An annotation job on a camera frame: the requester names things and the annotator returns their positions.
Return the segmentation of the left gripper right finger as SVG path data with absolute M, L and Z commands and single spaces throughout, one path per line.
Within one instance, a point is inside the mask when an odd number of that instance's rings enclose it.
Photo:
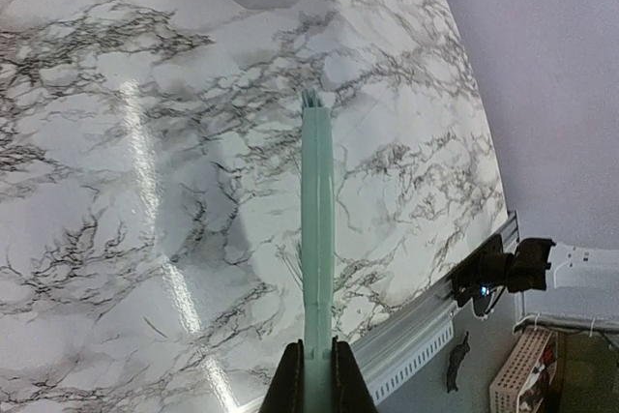
M 332 409 L 335 413 L 377 413 L 378 410 L 346 341 L 332 339 Z

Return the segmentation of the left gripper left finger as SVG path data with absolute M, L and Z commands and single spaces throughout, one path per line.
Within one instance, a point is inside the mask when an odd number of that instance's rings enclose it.
M 259 413 L 302 413 L 304 410 L 304 345 L 286 345 Z

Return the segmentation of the green hand brush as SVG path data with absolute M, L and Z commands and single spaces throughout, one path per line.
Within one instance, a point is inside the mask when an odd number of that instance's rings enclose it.
M 314 90 L 302 92 L 301 264 L 305 412 L 332 410 L 332 305 L 335 207 L 331 113 Z

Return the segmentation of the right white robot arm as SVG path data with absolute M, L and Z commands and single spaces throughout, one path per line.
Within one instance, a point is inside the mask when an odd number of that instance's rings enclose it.
M 618 250 L 589 249 L 527 238 L 516 248 L 515 265 L 528 289 L 618 290 Z

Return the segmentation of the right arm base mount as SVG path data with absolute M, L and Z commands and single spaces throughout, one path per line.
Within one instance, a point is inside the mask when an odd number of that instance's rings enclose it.
M 452 295 L 462 309 L 472 303 L 473 314 L 487 318 L 507 290 L 515 254 L 504 250 L 502 235 L 495 233 L 478 246 L 451 274 Z

